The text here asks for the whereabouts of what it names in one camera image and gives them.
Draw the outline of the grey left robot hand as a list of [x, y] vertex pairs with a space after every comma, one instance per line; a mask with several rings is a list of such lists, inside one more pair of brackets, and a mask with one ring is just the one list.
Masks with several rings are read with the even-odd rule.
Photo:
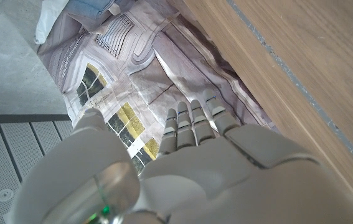
[[239, 125], [210, 91], [166, 116], [155, 160], [137, 172], [102, 113], [22, 181], [8, 223], [353, 223], [353, 196], [299, 144]]

